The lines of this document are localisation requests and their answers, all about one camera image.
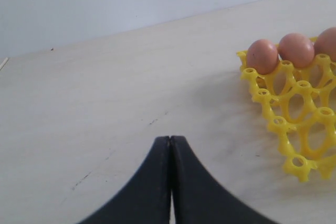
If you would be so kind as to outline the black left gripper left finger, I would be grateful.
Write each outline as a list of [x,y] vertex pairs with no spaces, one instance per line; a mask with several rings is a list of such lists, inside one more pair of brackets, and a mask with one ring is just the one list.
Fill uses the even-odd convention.
[[169,223],[170,209],[170,138],[161,136],[126,185],[81,223]]

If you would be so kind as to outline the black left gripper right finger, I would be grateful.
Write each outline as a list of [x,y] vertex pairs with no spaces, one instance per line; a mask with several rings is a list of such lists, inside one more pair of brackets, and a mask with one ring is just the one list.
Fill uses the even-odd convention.
[[171,136],[170,145],[176,223],[273,223],[227,191],[199,161],[185,137]]

